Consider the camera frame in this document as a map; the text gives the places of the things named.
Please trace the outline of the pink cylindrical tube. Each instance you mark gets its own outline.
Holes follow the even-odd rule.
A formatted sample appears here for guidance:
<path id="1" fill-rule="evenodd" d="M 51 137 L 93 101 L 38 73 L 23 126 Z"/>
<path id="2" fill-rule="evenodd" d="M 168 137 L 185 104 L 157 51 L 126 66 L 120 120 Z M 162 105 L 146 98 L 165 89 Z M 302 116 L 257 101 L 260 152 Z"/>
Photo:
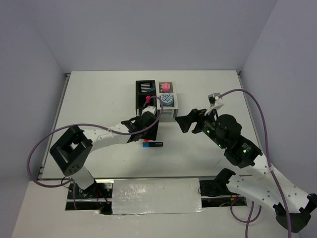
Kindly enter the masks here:
<path id="1" fill-rule="evenodd" d="M 172 86 L 171 86 L 170 83 L 163 83 L 163 84 L 161 85 L 161 91 L 162 91 L 163 93 L 169 93 L 169 92 L 171 92 L 171 90 L 172 90 Z"/>

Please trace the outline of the blue highlighter marker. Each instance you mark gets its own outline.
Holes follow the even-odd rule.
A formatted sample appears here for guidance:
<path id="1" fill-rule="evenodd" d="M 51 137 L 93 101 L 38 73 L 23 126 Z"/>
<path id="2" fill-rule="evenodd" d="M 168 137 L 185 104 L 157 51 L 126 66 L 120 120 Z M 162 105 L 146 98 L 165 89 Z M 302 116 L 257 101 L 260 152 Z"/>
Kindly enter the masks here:
<path id="1" fill-rule="evenodd" d="M 147 141 L 143 142 L 143 147 L 162 147 L 163 142 L 157 142 L 157 141 Z"/>

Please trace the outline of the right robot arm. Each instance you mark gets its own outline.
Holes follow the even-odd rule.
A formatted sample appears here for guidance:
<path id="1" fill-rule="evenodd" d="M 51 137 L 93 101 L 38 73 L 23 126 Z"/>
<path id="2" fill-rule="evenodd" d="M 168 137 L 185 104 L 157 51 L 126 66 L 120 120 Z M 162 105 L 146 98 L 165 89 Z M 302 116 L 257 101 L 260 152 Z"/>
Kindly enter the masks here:
<path id="1" fill-rule="evenodd" d="M 218 115 L 216 110 L 207 115 L 205 110 L 193 109 L 186 116 L 176 117 L 183 133 L 192 123 L 193 134 L 204 133 L 234 166 L 245 169 L 260 185 L 246 181 L 234 171 L 224 168 L 213 180 L 200 182 L 200 194 L 218 196 L 230 193 L 242 195 L 275 213 L 275 219 L 293 233 L 301 231 L 317 207 L 317 196 L 306 193 L 288 180 L 281 172 L 270 167 L 265 154 L 252 141 L 241 135 L 241 125 L 235 117 Z"/>

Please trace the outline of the pink highlighter marker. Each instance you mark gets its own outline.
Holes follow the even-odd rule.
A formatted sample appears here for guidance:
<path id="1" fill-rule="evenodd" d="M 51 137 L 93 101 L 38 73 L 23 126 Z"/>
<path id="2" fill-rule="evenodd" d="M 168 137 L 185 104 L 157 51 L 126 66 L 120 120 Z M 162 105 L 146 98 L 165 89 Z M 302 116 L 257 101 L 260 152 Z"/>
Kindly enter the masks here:
<path id="1" fill-rule="evenodd" d="M 151 102 L 151 96 L 148 95 L 148 96 L 146 96 L 145 104 L 148 104 L 150 102 Z"/>

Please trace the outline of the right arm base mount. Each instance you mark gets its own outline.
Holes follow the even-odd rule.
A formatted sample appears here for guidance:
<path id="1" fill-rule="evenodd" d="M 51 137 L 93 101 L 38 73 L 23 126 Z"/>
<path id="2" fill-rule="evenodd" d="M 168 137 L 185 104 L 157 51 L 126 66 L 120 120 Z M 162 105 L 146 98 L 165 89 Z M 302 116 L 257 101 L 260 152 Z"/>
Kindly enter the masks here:
<path id="1" fill-rule="evenodd" d="M 247 205 L 246 198 L 237 193 L 230 192 L 222 178 L 200 178 L 197 192 L 201 196 L 203 208 Z"/>

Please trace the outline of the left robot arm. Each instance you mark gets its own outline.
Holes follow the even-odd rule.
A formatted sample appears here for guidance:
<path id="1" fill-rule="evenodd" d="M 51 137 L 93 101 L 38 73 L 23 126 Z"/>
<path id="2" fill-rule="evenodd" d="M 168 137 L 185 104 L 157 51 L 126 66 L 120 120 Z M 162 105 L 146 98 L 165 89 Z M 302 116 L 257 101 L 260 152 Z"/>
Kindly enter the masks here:
<path id="1" fill-rule="evenodd" d="M 134 135 L 131 133 L 150 126 L 156 119 L 154 113 L 147 111 L 139 117 L 122 121 L 109 130 L 83 130 L 77 125 L 71 126 L 50 148 L 50 155 L 64 176 L 75 181 L 84 197 L 93 197 L 100 187 L 84 165 L 89 154 L 116 144 L 127 144 L 141 139 L 155 140 L 158 123 L 144 132 Z"/>

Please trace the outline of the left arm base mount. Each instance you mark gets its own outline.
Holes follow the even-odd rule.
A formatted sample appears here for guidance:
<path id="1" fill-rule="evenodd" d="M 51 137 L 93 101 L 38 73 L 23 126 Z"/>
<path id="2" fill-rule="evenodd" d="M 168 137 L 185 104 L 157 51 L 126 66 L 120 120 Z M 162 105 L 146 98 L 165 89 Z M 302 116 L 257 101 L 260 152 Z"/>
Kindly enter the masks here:
<path id="1" fill-rule="evenodd" d="M 66 211 L 94 210 L 102 215 L 113 214 L 113 182 L 96 182 L 92 190 L 83 191 L 77 184 L 74 185 L 70 177 L 63 177 L 60 184 L 65 180 L 70 180 L 70 183 L 63 186 L 67 188 Z"/>

